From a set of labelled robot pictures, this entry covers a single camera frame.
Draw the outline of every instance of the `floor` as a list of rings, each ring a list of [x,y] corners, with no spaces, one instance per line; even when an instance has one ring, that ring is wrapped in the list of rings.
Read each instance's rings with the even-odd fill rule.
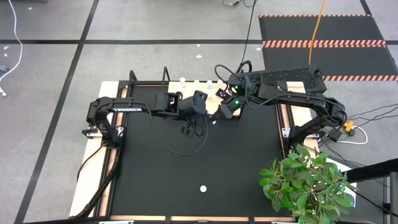
[[[394,10],[398,2],[366,2],[384,38],[398,40],[398,14]],[[75,54],[92,5],[93,0],[14,3],[19,38],[46,41],[45,44],[25,44],[21,64],[1,83],[8,94],[0,99],[2,223],[16,220],[22,199],[29,194],[32,194],[30,203],[26,201],[30,197],[25,197],[21,208],[26,209],[22,209],[17,220],[68,218],[76,173],[86,144],[81,130],[86,128],[88,104],[96,98],[102,81],[125,80],[131,69],[139,80],[159,80],[163,66],[169,68],[173,80],[180,77],[216,80],[213,73],[216,64],[234,68],[242,57],[243,44],[167,42],[86,44],[80,55]],[[249,38],[261,39],[257,15],[317,14],[321,5],[322,1],[312,0],[260,0]],[[86,39],[244,40],[250,13],[243,5],[234,9],[224,7],[221,0],[99,0]],[[325,14],[363,13],[359,0],[329,1],[325,9]],[[14,39],[12,27],[11,9],[7,2],[0,2],[0,43]],[[264,69],[259,47],[260,44],[249,44],[246,52],[246,59],[252,61],[255,70]],[[388,48],[398,60],[398,46]],[[0,64],[11,67],[17,62],[19,45],[0,44],[0,53]],[[75,70],[70,69],[72,61],[76,63]],[[398,101],[397,82],[327,82],[326,85],[325,94],[345,104],[349,115]],[[62,96],[66,96],[64,104],[58,101]],[[368,118],[379,113],[381,111],[369,114]],[[337,143],[331,147],[345,158],[363,164],[398,157],[398,118],[374,121],[363,128],[369,136],[366,145]],[[362,141],[363,136],[358,133],[350,140]],[[41,172],[32,175],[39,154],[45,159],[44,165]],[[29,181],[37,185],[28,187]]]

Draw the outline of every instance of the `white cable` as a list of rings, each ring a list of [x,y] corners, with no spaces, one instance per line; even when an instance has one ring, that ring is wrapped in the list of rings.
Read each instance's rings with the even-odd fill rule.
[[[7,93],[1,88],[1,80],[4,77],[6,77],[7,75],[9,75],[12,71],[14,71],[18,67],[18,65],[20,64],[20,62],[22,60],[22,53],[24,52],[24,46],[23,46],[22,42],[18,39],[18,36],[17,36],[17,14],[15,13],[15,9],[14,9],[14,6],[12,5],[12,3],[11,3],[11,0],[8,0],[8,2],[10,3],[11,9],[12,9],[12,13],[14,14],[14,35],[15,35],[15,38],[18,40],[19,44],[21,45],[21,53],[19,54],[19,60],[15,64],[14,68],[12,68],[10,71],[5,73],[2,77],[0,77],[0,93],[3,96],[7,96]]]
[[[353,126],[353,128],[358,128],[363,132],[363,134],[365,135],[365,142],[350,142],[350,141],[337,141],[337,142],[348,143],[348,144],[366,144],[366,143],[368,143],[368,135],[366,134],[365,130],[358,126]]]

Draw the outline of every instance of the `orange cable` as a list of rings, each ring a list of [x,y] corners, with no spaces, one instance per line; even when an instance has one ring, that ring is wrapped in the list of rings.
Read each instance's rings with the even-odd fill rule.
[[[315,26],[315,30],[313,31],[313,34],[312,34],[312,40],[311,40],[311,45],[310,45],[310,55],[308,56],[308,64],[309,64],[309,65],[311,65],[311,56],[312,56],[313,41],[315,40],[315,35],[317,34],[318,26],[319,26],[319,23],[320,23],[320,21],[321,21],[321,17],[322,17],[322,14],[323,14],[323,10],[325,9],[326,2],[327,2],[327,0],[323,0],[323,6],[322,6],[322,8],[321,8],[321,11],[319,12],[317,25]]]

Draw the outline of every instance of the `cable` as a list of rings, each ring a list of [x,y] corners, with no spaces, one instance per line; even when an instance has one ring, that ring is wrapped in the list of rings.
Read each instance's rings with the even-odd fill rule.
[[[353,126],[353,128],[359,128],[359,130],[361,130],[363,132],[363,134],[365,135],[365,142],[350,142],[350,141],[337,141],[339,143],[347,143],[347,144],[357,144],[357,145],[363,145],[368,143],[368,135],[366,134],[365,130],[359,126]]]
[[[224,6],[226,6],[226,7],[235,7],[237,4],[239,4],[239,2],[241,2],[242,0],[239,0],[239,1],[237,1],[237,2],[235,2],[235,3],[228,3],[228,4],[225,4],[225,0],[223,0],[221,3],[222,3],[222,5],[224,5]]]
[[[358,162],[350,161],[350,160],[345,159],[340,153],[338,153],[338,152],[332,150],[331,147],[328,145],[328,143],[325,143],[325,146],[326,146],[326,148],[328,148],[331,152],[333,152],[333,153],[336,154],[338,157],[340,157],[340,158],[344,161],[344,163],[346,164],[346,166],[349,167],[350,169],[352,169],[352,168],[348,165],[348,162],[351,162],[351,163],[353,163],[353,164],[357,164],[357,165],[359,165],[359,166],[366,166],[366,165],[364,165],[364,164],[360,164],[360,163],[358,163]],[[380,182],[380,181],[378,181],[378,180],[375,180],[375,179],[373,179],[373,180],[376,181],[377,183],[379,183],[379,184],[385,186],[385,187],[390,187],[390,186],[388,186],[388,185],[386,185],[386,184],[383,184],[382,182]]]
[[[14,68],[12,68],[10,71],[6,72],[2,77],[0,77],[0,93],[2,93],[3,96],[7,96],[7,93],[1,88],[1,80],[4,77],[8,76],[12,71],[14,71],[18,67],[18,65],[20,64],[20,62],[22,60],[22,53],[24,52],[24,46],[23,46],[22,42],[18,39],[18,36],[17,36],[17,14],[15,13],[15,9],[11,3],[11,0],[8,0],[8,2],[11,6],[12,13],[14,14],[14,35],[15,35],[15,38],[18,40],[19,44],[21,45],[21,52],[19,54],[19,60],[15,64]]]
[[[80,176],[80,172],[81,170],[84,168],[84,166],[86,166],[86,163],[93,157],[95,156],[101,149],[103,148],[103,146],[100,146],[94,153],[92,153],[91,156],[89,156],[80,166],[79,171],[77,172],[77,180],[79,180],[79,176]]]
[[[311,44],[310,44],[310,55],[308,56],[308,64],[309,65],[311,65],[313,41],[315,40],[315,36],[317,34],[317,30],[318,30],[319,23],[321,21],[323,10],[325,9],[325,6],[326,6],[326,2],[327,2],[327,0],[323,0],[323,5],[322,5],[322,8],[321,8],[321,11],[319,12],[317,24],[316,24],[315,29],[314,29],[313,34],[312,34],[312,39],[311,39]]]
[[[148,114],[149,114],[149,119],[150,119],[150,125],[152,126],[153,131],[154,131],[154,132],[157,132],[156,128],[154,127],[154,120],[153,120],[153,118],[152,118],[152,112],[150,112],[150,107],[148,106],[148,104],[143,103],[143,102],[139,102],[139,101],[133,101],[132,103],[137,103],[137,104],[144,105],[144,106],[148,109]],[[173,151],[173,150],[169,149],[163,142],[161,142],[161,143],[162,143],[162,146],[163,146],[167,151],[169,151],[169,152],[171,152],[171,153],[173,153],[173,154],[179,155],[179,156],[191,156],[191,155],[197,153],[197,152],[205,145],[206,140],[207,140],[207,136],[208,136],[208,125],[207,125],[206,115],[203,115],[203,118],[204,118],[204,120],[205,120],[205,128],[206,128],[206,131],[205,131],[205,139],[203,140],[202,144],[201,144],[196,150],[194,150],[194,151],[192,151],[192,152],[189,152],[189,153],[181,153],[181,152],[176,152],[176,151]]]
[[[375,207],[380,208],[383,212],[385,212],[385,213],[387,213],[387,214],[389,214],[389,215],[398,217],[398,215],[395,214],[394,212],[392,212],[392,211],[390,211],[390,210],[388,210],[388,209],[385,209],[385,208],[383,208],[382,206],[380,206],[380,205],[374,203],[373,201],[371,201],[371,200],[368,199],[367,197],[365,197],[365,196],[363,196],[362,194],[360,194],[357,190],[353,190],[353,189],[351,189],[351,190],[352,190],[353,192],[355,192],[357,195],[359,195],[361,198],[367,200],[369,203],[371,203],[371,204],[374,205]]]
[[[254,3],[253,3],[253,5],[251,5],[251,6],[248,6],[247,4],[246,4],[246,0],[243,0],[243,4],[244,4],[244,7],[253,7],[254,6],[254,4],[257,2],[258,0],[254,0]]]
[[[251,21],[253,20],[254,6],[256,6],[256,3],[257,3],[257,2],[258,2],[258,1],[254,1],[253,7],[252,7],[252,9],[251,9],[250,22],[249,22],[249,29],[248,29],[248,36],[246,37],[246,43],[245,43],[245,45],[244,45],[243,57],[242,57],[241,64],[243,63],[244,56],[245,56],[245,54],[246,54],[246,48],[248,47],[249,34],[250,34],[250,28],[251,28]]]
[[[231,69],[229,69],[227,66],[218,64],[218,65],[216,65],[216,66],[214,67],[214,72],[216,73],[216,76],[217,76],[221,81],[223,81],[223,83],[225,83],[225,84],[228,84],[228,82],[227,82],[225,79],[223,79],[223,78],[221,77],[221,75],[218,74],[218,72],[217,72],[217,68],[218,68],[218,67],[224,68],[225,70],[229,71],[231,75],[233,75],[233,76],[235,76],[235,77],[238,77],[238,78],[241,78],[241,77],[235,75],[235,73],[232,72]]]
[[[382,106],[382,107],[379,107],[379,108],[376,108],[376,109],[373,109],[373,110],[365,111],[365,112],[363,112],[363,113],[354,114],[354,115],[352,115],[352,116],[349,116],[348,119],[350,119],[350,118],[352,118],[352,117],[354,117],[354,116],[356,116],[356,115],[364,115],[364,114],[366,114],[366,113],[370,113],[370,112],[373,112],[373,111],[376,111],[376,110],[379,110],[379,109],[388,108],[388,107],[397,106],[397,105],[398,105],[398,103],[395,103],[395,104],[393,104],[393,105],[388,105],[388,106]]]

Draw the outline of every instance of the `ping pong ball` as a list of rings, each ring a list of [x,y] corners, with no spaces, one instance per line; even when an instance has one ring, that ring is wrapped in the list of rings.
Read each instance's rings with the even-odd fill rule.
[[[204,185],[200,186],[200,192],[205,193],[206,190],[207,190],[206,186],[204,186]]]

